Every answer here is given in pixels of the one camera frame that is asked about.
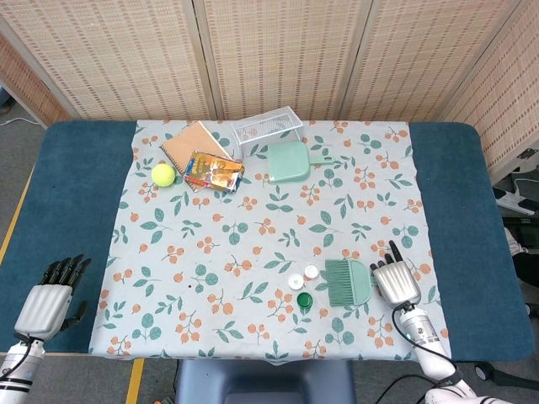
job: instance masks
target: woven panel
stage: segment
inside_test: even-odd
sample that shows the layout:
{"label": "woven panel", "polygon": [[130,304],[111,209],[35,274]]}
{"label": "woven panel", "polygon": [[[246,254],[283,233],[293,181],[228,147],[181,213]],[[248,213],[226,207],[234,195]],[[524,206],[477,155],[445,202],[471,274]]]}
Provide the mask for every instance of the woven panel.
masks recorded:
{"label": "woven panel", "polygon": [[83,118],[209,118],[180,1],[2,3],[2,16]]}
{"label": "woven panel", "polygon": [[355,29],[370,2],[204,4],[226,119],[285,105],[304,120],[336,118],[348,80],[346,65],[357,52]]}
{"label": "woven panel", "polygon": [[492,171],[539,134],[539,2],[528,1],[443,116],[473,125]]}
{"label": "woven panel", "polygon": [[3,35],[0,35],[0,82],[45,125],[71,119]]}
{"label": "woven panel", "polygon": [[431,120],[514,6],[510,0],[382,2],[342,118]]}

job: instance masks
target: book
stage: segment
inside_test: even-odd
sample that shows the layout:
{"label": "book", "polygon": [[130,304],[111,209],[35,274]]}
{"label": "book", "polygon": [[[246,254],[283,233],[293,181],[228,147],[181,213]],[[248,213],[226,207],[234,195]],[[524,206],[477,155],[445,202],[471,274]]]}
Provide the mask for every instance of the book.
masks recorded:
{"label": "book", "polygon": [[185,169],[184,179],[193,184],[232,193],[236,192],[244,171],[240,162],[195,151]]}
{"label": "book", "polygon": [[[185,174],[185,169],[187,168],[187,164],[189,164],[191,155],[196,150],[230,158],[227,151],[215,140],[213,135],[199,120],[179,132],[172,139],[164,141],[161,145],[161,150],[164,151],[182,177]],[[195,183],[188,182],[188,185],[195,192],[204,188],[203,185]]]}

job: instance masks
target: green dustpan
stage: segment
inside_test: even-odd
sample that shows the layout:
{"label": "green dustpan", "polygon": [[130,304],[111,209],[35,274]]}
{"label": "green dustpan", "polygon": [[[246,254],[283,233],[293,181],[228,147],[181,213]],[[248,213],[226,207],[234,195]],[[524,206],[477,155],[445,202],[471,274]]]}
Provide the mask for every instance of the green dustpan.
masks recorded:
{"label": "green dustpan", "polygon": [[311,173],[311,165],[334,162],[331,156],[309,155],[307,146],[301,141],[269,144],[268,160],[271,183],[303,181]]}

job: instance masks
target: wire mesh basket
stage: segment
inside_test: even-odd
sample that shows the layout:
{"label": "wire mesh basket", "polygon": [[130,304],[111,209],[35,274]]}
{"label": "wire mesh basket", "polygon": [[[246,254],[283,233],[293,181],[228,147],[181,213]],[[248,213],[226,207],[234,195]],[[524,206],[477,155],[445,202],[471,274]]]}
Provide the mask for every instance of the wire mesh basket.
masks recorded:
{"label": "wire mesh basket", "polygon": [[270,143],[300,141],[303,123],[290,107],[283,107],[233,121],[232,132],[241,158],[245,158],[264,155]]}

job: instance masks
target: bottle cap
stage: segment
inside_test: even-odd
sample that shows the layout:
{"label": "bottle cap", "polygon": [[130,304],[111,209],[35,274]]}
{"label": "bottle cap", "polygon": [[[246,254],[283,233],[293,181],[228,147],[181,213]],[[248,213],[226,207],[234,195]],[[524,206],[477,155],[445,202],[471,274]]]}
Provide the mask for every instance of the bottle cap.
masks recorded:
{"label": "bottle cap", "polygon": [[316,265],[307,265],[304,273],[309,279],[315,279],[318,276],[318,268]]}
{"label": "bottle cap", "polygon": [[303,277],[300,274],[290,275],[288,278],[288,286],[292,290],[299,290],[303,287]]}
{"label": "bottle cap", "polygon": [[312,296],[309,295],[307,292],[301,292],[298,296],[297,296],[297,304],[302,308],[302,309],[310,309],[311,306],[312,306]]}

